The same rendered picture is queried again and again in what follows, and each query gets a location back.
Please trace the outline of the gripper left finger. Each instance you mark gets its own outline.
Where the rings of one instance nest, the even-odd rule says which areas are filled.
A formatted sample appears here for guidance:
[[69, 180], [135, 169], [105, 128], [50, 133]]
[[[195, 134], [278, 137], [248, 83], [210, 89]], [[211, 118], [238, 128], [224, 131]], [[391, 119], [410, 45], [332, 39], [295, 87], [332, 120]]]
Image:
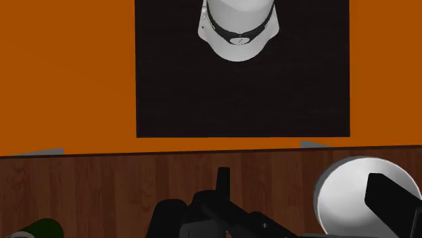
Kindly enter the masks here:
[[146, 238], [300, 238], [261, 212], [248, 213], [230, 201], [230, 168], [220, 167], [215, 190], [157, 203]]

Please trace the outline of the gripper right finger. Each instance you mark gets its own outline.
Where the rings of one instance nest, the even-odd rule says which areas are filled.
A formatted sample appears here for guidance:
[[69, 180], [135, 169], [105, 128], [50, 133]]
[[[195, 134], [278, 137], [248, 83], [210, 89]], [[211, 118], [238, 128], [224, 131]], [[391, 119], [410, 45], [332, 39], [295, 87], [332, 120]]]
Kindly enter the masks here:
[[370, 173], [365, 204], [398, 238], [422, 238], [422, 200], [381, 173]]

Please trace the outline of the white bowl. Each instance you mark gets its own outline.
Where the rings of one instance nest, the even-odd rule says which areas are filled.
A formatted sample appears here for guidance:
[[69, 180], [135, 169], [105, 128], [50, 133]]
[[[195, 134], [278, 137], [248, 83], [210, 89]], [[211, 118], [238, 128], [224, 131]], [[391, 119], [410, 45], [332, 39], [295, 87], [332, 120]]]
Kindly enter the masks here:
[[335, 238], [398, 238], [365, 204], [370, 173], [381, 173], [422, 200], [412, 176], [399, 165], [375, 157], [354, 156], [330, 164], [314, 186], [316, 218]]

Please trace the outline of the dark green bottle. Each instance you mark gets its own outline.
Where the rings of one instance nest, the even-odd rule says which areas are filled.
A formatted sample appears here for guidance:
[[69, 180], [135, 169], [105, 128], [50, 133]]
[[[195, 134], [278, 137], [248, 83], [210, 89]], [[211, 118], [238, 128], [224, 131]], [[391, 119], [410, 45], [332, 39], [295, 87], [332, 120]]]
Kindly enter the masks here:
[[64, 230], [58, 221], [42, 218], [6, 238], [64, 238]]

